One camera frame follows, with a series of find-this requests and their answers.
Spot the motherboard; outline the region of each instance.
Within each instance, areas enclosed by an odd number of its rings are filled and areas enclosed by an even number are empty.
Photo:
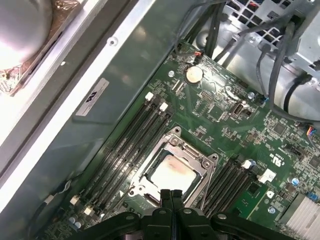
[[[206,56],[169,55],[37,239],[63,240],[124,211],[143,216],[160,189],[182,190],[207,217],[229,212],[316,239],[320,153],[309,126],[274,114],[243,80]]]

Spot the screw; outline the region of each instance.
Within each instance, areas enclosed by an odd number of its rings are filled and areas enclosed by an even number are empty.
[[[252,91],[248,92],[248,94],[247,94],[247,97],[248,97],[248,99],[250,99],[250,100],[254,99],[255,96],[256,96],[255,93],[252,92]]]
[[[129,216],[126,216],[126,217],[125,217],[126,220],[132,220],[132,219],[134,219],[134,218],[135,218],[135,217],[132,216],[132,215],[129,215]]]
[[[210,167],[210,162],[204,161],[204,162],[202,163],[202,165],[203,165],[203,167],[205,167],[205,168],[207,169],[207,168]]]
[[[173,76],[175,76],[175,72],[174,71],[169,71],[168,72],[168,76],[170,77],[170,78],[172,78]]]
[[[275,214],[276,213],[276,209],[271,206],[271,207],[268,208],[268,213]]]
[[[227,219],[227,216],[224,215],[224,214],[218,214],[218,219],[221,219],[221,220],[226,220]]]
[[[249,42],[250,42],[251,44],[253,44],[255,41],[256,41],[256,38],[255,38],[254,36],[252,36],[252,37],[249,38]]]
[[[176,139],[175,137],[171,139],[171,144],[174,146],[177,145],[178,142],[179,142],[178,139]]]
[[[190,214],[190,213],[192,213],[192,211],[191,211],[190,209],[188,209],[188,208],[186,208],[185,210],[183,210],[183,212],[184,212],[185,214]]]
[[[108,40],[106,41],[106,43],[107,43],[109,46],[115,47],[115,46],[117,46],[117,44],[118,44],[118,39],[117,39],[116,37],[112,36],[112,37],[109,37],[109,38],[108,38]]]

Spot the capacitor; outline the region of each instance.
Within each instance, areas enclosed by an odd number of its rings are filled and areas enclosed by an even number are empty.
[[[69,221],[71,224],[75,224],[76,218],[73,217],[73,216],[71,216],[71,217],[69,217],[68,221]]]
[[[198,66],[189,67],[185,73],[185,81],[190,85],[197,85],[201,82],[204,71]]]
[[[271,206],[271,207],[268,208],[268,213],[275,214],[276,213],[276,209],[273,206]]]
[[[288,177],[288,182],[296,187],[296,186],[298,186],[300,181],[296,177]]]
[[[74,223],[74,225],[75,225],[75,227],[76,227],[77,229],[80,229],[80,228],[82,227],[82,222],[77,221],[77,222]]]
[[[256,96],[255,93],[252,92],[252,91],[248,92],[248,94],[247,94],[247,97],[248,97],[248,99],[250,99],[250,100],[254,99],[255,96]]]

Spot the heatsink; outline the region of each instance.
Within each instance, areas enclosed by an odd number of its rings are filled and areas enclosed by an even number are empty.
[[[280,222],[301,239],[318,240],[320,205],[299,193]]]

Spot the silver heatsink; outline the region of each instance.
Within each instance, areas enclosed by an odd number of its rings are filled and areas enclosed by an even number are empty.
[[[320,205],[305,197],[286,226],[303,239],[320,239]]]

